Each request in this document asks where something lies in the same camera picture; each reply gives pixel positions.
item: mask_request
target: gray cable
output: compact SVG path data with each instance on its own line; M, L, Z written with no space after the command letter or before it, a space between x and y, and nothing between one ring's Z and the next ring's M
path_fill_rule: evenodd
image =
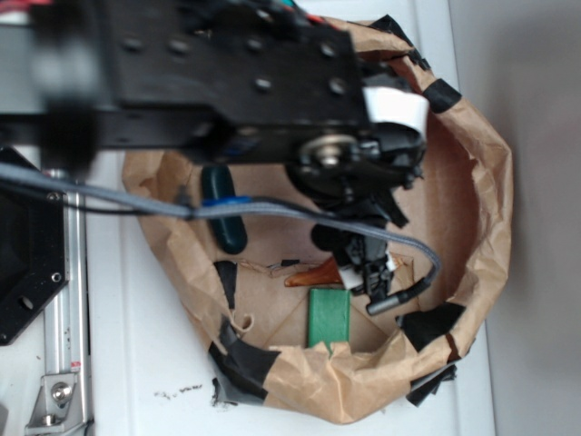
M262 214L315 221L319 224L346 232L357 233L386 242L401 243L419 250L432 262L432 268L425 278L428 282L432 282L441 269L441 262L438 255L426 244L415 238L388 232L365 223L346 221L328 213L310 211L309 209L280 200L272 199L269 201L261 198L259 201L253 201L251 203L219 204L211 207L192 208L186 205L160 202L158 200L143 198L138 195L109 190L98 186L73 183L64 179L54 179L42 175L36 170L9 163L0 163L0 180L43 190L79 193L87 197L123 204L145 213L173 216L185 220L210 220L244 214Z

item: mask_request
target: tape strip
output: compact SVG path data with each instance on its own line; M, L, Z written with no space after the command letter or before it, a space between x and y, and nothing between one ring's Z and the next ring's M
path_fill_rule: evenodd
M408 43L408 45L414 47L414 44L409 40L408 36L403 31L398 22L389 15L385 15L383 18L380 18L378 21L372 23L369 27L388 34L394 34L399 39L403 39L406 43ZM409 59L411 59L414 64L419 65L422 70L426 71L431 68L428 61L422 57L417 48L414 47L414 49L408 53L408 56Z
M428 86L423 94L428 99L429 108L434 114L446 112L462 99L462 94L443 79L438 79Z
M398 317L398 325L406 333L417 352L452 330L466 308L444 302L428 312L413 312Z
M368 87L363 94L373 123L405 125L426 139L429 106L426 98L388 87Z
M220 401L263 404L268 392L262 385L280 352L268 352L242 341L227 319L222 323L220 342L227 355L214 343L209 350L221 386Z
M234 262L221 261L214 264L216 272L220 276L226 300L228 300L228 307L234 309L236 301L234 294L236 293L236 276L238 275L238 265Z
M439 371L432 372L426 377L417 379L411 383L412 391L406 395L406 399L414 406L419 407L424 400L432 393L438 393L439 385L444 381L453 381L456 379L456 365L450 364Z

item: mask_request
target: black metal bracket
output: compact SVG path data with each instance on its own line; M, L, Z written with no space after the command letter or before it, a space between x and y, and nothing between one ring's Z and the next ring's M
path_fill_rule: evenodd
M0 147L0 162L34 168L9 147ZM11 344L68 280L64 193L37 193L0 186L0 346Z

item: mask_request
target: dark green object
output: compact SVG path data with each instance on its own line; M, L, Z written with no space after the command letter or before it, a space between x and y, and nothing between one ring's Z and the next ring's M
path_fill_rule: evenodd
M227 166L204 166L202 169L204 200L219 201L236 196L234 182ZM210 220L216 242L228 254L241 253L248 236L240 216Z
M349 291L342 289L311 289L309 306L309 346L324 341L348 342L350 327Z

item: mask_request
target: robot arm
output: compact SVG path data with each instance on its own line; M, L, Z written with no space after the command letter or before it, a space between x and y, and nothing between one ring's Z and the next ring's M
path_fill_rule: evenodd
M421 176L428 102L360 61L348 34L277 0L40 3L29 27L0 26L6 143L39 144L49 166L77 174L99 150L284 164L335 217L407 222L391 193ZM312 239L370 314L428 285L389 296L385 241L323 225Z

